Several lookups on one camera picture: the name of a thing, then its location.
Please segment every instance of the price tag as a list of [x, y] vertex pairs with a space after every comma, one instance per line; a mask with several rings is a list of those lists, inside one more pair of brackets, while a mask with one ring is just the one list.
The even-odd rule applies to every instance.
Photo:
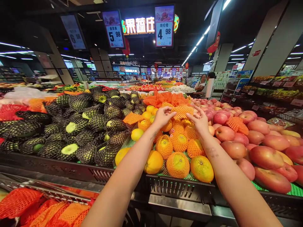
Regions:
[[276, 81], [274, 82], [273, 86], [280, 86], [282, 84], [282, 81]]
[[119, 11], [102, 12], [102, 15], [110, 47], [124, 49], [124, 35]]
[[283, 87], [293, 87], [295, 82], [285, 82]]
[[301, 107], [303, 105], [303, 100], [294, 99], [290, 104]]
[[257, 111], [257, 110], [259, 109], [259, 106], [254, 105], [254, 106], [252, 107], [252, 109]]
[[155, 7], [156, 47], [173, 47], [175, 7]]

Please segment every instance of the pillar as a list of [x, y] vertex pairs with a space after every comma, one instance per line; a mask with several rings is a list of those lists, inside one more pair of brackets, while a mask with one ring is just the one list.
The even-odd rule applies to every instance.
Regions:
[[218, 49], [217, 62], [214, 70], [215, 72], [225, 71], [233, 45], [234, 44], [222, 44], [220, 46], [220, 49]]

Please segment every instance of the red mesh bag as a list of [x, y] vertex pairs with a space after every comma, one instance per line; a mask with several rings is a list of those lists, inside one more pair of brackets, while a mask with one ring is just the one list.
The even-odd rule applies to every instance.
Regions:
[[22, 118], [16, 116], [17, 111], [27, 111], [27, 106], [5, 104], [0, 109], [0, 121], [20, 120]]
[[0, 202], [0, 219], [20, 217], [42, 195], [41, 192], [28, 188], [14, 189]]

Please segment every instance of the store sign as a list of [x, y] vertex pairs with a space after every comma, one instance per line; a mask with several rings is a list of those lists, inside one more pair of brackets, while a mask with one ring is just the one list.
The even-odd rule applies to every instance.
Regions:
[[155, 7], [156, 47], [173, 47], [175, 7]]
[[102, 16], [110, 47], [114, 49], [125, 49], [119, 11], [102, 12]]
[[[155, 33], [155, 18], [141, 17], [130, 18], [121, 21], [124, 35], [138, 35]], [[174, 19], [174, 33], [176, 33], [179, 26], [179, 17], [175, 14]]]

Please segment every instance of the illuminated sign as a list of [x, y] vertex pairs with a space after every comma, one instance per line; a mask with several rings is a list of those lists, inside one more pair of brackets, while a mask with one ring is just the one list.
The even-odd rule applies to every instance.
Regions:
[[[179, 26], [179, 17], [175, 14], [174, 20], [174, 32], [176, 33]], [[155, 33], [155, 18], [131, 18], [122, 20], [122, 29], [124, 35], [138, 35], [138, 34], [147, 34]]]

